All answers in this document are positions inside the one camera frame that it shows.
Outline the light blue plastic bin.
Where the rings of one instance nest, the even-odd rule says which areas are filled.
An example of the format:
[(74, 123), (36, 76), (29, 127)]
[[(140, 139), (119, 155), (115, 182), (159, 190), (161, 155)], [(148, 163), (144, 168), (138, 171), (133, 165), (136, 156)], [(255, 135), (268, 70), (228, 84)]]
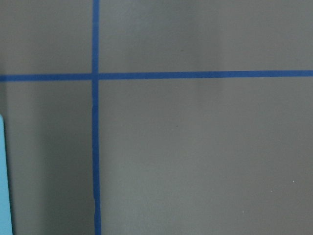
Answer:
[(2, 116), (0, 116), (0, 234), (13, 234)]

